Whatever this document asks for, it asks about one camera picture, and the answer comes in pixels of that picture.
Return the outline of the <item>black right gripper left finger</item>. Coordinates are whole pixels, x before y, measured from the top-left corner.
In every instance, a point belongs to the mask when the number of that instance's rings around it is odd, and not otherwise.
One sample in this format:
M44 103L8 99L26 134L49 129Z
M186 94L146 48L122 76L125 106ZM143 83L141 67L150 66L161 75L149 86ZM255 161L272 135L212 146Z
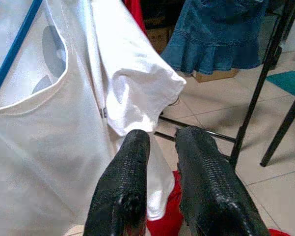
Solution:
M150 137L130 131L95 188L85 236L143 236L147 221Z

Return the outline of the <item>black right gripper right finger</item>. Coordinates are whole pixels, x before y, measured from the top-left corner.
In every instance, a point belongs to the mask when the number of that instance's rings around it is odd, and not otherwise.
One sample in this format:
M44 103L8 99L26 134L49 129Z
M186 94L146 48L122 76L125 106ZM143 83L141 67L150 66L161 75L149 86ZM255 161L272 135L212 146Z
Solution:
M181 213L193 236L268 236L247 189L215 140L197 126L177 130Z

